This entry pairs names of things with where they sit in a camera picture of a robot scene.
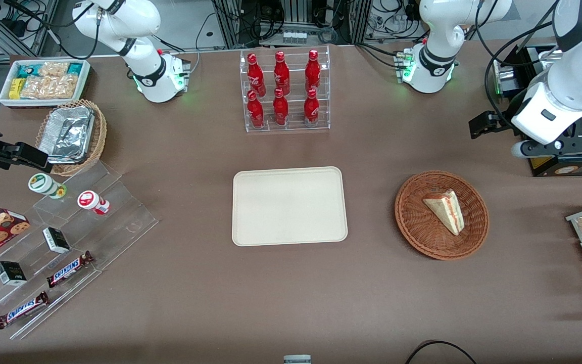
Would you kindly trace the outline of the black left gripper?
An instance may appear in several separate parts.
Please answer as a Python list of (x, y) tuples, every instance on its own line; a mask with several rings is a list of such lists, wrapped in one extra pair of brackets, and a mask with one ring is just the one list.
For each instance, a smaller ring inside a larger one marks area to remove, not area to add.
[[(509, 131), (517, 136), (517, 131), (510, 122), (494, 111), (485, 111), (472, 118), (469, 121), (469, 134), (471, 139), (477, 139), (480, 136), (489, 133), (501, 133)], [(556, 140), (543, 145), (534, 140), (523, 142), (523, 156), (525, 158), (534, 158), (545, 155), (561, 157), (564, 155), (582, 154), (582, 138), (574, 136), (559, 136)]]

